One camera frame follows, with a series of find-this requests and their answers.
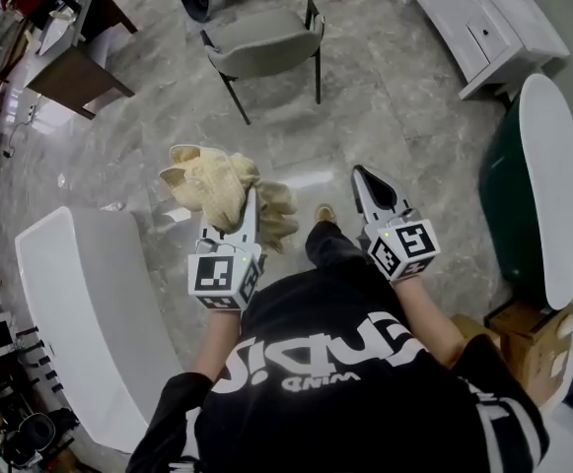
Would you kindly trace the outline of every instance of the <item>white container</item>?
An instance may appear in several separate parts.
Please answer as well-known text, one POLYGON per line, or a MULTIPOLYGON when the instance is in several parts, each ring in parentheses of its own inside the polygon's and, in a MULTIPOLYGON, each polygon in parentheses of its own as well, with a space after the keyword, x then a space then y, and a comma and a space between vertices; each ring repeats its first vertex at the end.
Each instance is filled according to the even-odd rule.
POLYGON ((16 238, 30 313, 91 438, 132 452, 181 372, 131 214, 60 207, 16 238))

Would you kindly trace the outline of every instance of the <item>sneaker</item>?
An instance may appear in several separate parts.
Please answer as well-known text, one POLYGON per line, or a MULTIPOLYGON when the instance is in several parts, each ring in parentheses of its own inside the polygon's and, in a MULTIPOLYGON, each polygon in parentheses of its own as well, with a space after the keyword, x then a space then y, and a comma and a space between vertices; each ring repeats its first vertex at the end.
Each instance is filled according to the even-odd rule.
POLYGON ((329 223, 336 224, 336 216, 334 210, 327 203, 322 203, 315 211, 315 219, 318 223, 321 221, 328 221, 329 223))

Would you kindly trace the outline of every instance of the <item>gray chair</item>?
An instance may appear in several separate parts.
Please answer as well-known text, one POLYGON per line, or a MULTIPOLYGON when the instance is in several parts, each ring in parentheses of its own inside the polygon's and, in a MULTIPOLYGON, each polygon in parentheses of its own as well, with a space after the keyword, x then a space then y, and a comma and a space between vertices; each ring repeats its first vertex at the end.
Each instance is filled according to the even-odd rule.
POLYGON ((201 31, 207 56, 222 78, 245 122, 251 124, 231 82, 276 75, 315 56, 317 103, 322 102, 321 43, 325 19, 312 0, 306 22, 289 9, 276 9, 249 16, 227 27, 201 31))

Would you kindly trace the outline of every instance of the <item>gray tile floor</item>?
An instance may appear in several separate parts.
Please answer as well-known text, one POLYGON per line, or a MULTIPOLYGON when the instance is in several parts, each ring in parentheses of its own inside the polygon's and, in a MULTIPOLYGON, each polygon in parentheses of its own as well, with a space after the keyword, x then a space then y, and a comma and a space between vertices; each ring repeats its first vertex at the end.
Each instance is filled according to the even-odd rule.
MULTIPOLYGON (((175 225, 165 216, 175 201, 158 178, 178 143, 242 152, 263 176, 294 188, 301 229, 286 240, 284 255, 269 256, 262 285, 310 267, 303 246, 320 202, 332 204, 344 231, 357 235, 349 172, 365 164, 400 180, 432 220, 443 252, 426 282, 443 310, 481 318, 499 304, 504 289, 476 177, 504 108, 490 96, 459 100, 461 74, 415 4, 314 0, 326 16, 322 104, 315 104, 311 60, 274 78, 236 83, 252 121, 246 126, 202 50, 200 26, 179 0, 116 1, 140 32, 118 31, 109 69, 135 96, 111 97, 93 121, 42 101, 33 125, 15 134, 15 156, 0 162, 1 291, 21 326, 31 320, 14 237, 60 205, 121 201, 138 221, 162 313, 187 366, 205 319, 185 290, 198 219, 175 225)), ((278 6, 303 15, 306 1, 222 0, 206 28, 278 6)), ((13 76, 6 132, 36 99, 17 88, 24 68, 13 76)), ((121 454, 94 445, 82 430, 79 438, 83 459, 122 470, 121 454)))

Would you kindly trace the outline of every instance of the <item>beige cloth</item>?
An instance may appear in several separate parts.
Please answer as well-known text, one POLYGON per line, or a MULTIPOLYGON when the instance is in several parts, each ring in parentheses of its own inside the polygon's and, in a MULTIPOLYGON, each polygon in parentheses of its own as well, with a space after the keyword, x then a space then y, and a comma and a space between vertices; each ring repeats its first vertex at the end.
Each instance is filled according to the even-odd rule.
POLYGON ((207 222, 230 233, 238 225, 247 191, 253 185, 259 210, 259 240, 264 248, 283 251, 281 239, 299 229, 295 198, 284 184, 261 180, 255 163, 240 153, 233 156, 206 147, 174 146, 172 166, 159 177, 181 206, 203 212, 207 222))

